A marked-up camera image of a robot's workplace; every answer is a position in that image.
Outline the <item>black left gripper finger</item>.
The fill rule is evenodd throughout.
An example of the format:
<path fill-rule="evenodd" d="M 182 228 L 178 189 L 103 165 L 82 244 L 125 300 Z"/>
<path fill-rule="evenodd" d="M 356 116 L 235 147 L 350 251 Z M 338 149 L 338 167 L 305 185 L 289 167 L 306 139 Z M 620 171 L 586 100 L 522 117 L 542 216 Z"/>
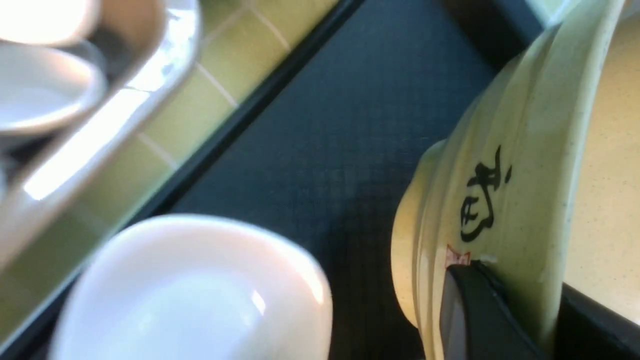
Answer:
<path fill-rule="evenodd" d="M 637 360 L 639 326 L 563 285 L 550 354 L 508 307 L 502 282 L 480 262 L 446 269 L 439 330 L 446 360 Z"/>

